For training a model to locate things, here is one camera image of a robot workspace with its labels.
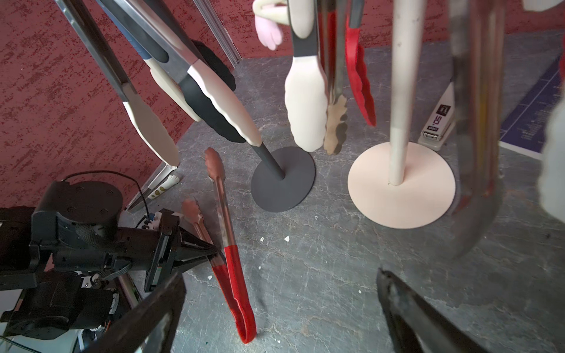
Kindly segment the cream blue handled tongs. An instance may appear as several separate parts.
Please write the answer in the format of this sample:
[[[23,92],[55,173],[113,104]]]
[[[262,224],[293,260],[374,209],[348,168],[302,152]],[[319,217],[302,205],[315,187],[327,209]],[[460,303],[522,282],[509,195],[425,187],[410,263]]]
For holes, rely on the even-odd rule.
[[[159,87],[173,100],[175,103],[184,110],[195,122],[201,121],[198,114],[186,103],[185,97],[178,84],[159,66],[155,60],[142,46],[136,41],[134,37],[122,26],[118,19],[107,9],[107,7],[99,0],[98,5],[104,10],[110,20],[116,25],[123,36],[132,45],[135,51],[143,59],[144,63],[149,67],[150,73],[154,81]]]

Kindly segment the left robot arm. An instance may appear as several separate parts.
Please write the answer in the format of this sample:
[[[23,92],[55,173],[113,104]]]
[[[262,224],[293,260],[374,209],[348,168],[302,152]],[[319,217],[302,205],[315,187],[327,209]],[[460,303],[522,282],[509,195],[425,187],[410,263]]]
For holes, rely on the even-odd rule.
[[[19,305],[1,315],[5,336],[53,340],[105,327],[119,291],[86,288],[85,277],[110,282],[143,271],[150,292],[216,254],[169,210],[154,230],[119,226],[122,204],[121,191],[107,182],[56,181],[36,207],[1,210],[1,289],[21,291]]]

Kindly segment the cream utensil rack stand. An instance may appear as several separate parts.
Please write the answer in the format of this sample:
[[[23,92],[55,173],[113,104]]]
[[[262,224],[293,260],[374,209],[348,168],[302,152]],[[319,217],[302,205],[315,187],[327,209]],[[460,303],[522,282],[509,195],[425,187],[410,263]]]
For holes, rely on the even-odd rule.
[[[347,186],[357,209],[393,229],[431,224],[450,208],[454,173],[443,157],[410,141],[426,1],[394,1],[390,140],[361,154]]]

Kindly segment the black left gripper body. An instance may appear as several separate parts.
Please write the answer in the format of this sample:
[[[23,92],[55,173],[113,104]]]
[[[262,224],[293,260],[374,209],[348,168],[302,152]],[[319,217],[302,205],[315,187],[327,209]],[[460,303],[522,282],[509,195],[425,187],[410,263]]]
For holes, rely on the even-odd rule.
[[[144,291],[154,291],[176,273],[186,272],[217,254],[218,248],[180,226],[165,210],[157,229],[121,227],[114,243],[114,271],[145,271]]]

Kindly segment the red looped long steel tongs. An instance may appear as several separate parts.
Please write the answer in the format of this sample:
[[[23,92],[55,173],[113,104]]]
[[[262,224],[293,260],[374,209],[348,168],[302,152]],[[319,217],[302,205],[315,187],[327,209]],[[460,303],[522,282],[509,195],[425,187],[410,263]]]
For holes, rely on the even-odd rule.
[[[461,187],[450,251],[465,256],[503,201],[499,169],[505,1],[450,1],[456,145]]]

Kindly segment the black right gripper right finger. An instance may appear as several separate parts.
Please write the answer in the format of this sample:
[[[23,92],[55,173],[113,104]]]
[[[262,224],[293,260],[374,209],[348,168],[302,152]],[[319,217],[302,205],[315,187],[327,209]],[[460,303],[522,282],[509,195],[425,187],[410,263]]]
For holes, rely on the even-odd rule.
[[[485,352],[393,272],[378,270],[378,298],[395,352]]]

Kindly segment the purple book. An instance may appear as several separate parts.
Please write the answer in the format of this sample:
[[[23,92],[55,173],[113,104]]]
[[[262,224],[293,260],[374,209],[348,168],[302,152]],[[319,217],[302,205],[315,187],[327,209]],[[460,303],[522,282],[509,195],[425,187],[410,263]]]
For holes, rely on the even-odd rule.
[[[561,100],[560,57],[549,66],[501,125],[500,147],[542,159],[545,128]]]

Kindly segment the long red handled steel tongs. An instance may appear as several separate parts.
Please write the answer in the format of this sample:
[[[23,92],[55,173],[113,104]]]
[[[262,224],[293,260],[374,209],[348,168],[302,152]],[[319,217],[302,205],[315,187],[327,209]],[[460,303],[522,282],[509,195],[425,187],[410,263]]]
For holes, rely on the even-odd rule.
[[[248,344],[255,339],[257,330],[232,228],[225,191],[225,169],[219,153],[212,148],[205,150],[205,164],[215,191],[223,244],[223,248],[218,250],[216,254],[210,255],[208,260],[234,317],[238,334],[242,342]]]

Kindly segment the small red silicone tongs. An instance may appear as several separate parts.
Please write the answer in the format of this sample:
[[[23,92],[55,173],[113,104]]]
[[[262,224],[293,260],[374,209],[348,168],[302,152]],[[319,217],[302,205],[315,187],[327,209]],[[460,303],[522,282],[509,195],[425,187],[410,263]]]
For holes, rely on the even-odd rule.
[[[353,96],[369,126],[376,125],[365,51],[360,44],[364,1],[320,1],[319,37],[322,68],[332,88],[344,64]]]

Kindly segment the white black stapler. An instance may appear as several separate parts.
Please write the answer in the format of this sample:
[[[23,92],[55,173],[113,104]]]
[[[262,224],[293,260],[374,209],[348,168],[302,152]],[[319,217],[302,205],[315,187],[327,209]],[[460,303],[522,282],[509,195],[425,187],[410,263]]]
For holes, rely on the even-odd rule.
[[[439,151],[455,127],[455,90],[453,79],[447,86],[427,123],[420,133],[418,144]]]

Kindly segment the scalloped steel serving tongs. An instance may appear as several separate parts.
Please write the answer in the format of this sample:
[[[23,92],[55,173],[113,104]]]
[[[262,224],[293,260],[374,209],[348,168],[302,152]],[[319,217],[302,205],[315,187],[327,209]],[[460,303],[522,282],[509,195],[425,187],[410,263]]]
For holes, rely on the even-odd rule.
[[[285,79],[291,132],[305,151],[340,153],[347,138],[347,100],[337,84],[336,1],[290,1],[293,58]]]

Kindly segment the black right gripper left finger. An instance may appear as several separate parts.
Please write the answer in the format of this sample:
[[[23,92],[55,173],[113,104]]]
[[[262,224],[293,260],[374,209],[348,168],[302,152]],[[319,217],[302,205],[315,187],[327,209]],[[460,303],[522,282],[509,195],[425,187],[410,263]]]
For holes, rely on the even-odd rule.
[[[86,352],[170,352],[185,301],[185,283],[175,274],[134,307]]]

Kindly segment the dark grey utensil rack stand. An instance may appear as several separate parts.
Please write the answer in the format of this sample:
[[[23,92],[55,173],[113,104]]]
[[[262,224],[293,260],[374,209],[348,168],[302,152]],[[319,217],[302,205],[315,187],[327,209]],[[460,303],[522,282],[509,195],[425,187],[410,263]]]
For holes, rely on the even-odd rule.
[[[251,190],[256,204],[262,209],[279,213],[297,206],[309,194],[315,180],[312,157],[298,147],[285,147],[270,152],[264,145],[258,128],[252,121],[232,88],[212,80],[212,74],[202,74],[209,79],[204,90],[212,95],[221,113],[250,144],[261,162],[252,177]]]

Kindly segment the aluminium corner post left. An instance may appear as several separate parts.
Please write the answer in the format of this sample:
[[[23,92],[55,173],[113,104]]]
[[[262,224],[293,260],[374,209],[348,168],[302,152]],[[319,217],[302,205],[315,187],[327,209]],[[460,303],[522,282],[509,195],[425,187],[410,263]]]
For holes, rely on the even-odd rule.
[[[223,25],[217,12],[214,10],[213,5],[209,0],[194,0],[194,4],[197,6],[197,9],[201,13],[214,37],[219,42],[220,47],[226,54],[232,67],[236,68],[241,62],[242,57],[235,47],[232,38]]]

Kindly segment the pink handled tweezers tongs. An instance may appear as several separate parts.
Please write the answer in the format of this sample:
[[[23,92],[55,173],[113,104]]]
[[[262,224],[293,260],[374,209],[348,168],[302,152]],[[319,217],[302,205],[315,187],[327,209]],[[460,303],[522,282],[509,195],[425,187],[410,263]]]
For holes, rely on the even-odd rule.
[[[269,50],[276,50],[283,42],[283,31],[279,25],[290,25],[288,2],[255,0],[252,10],[259,41]]]

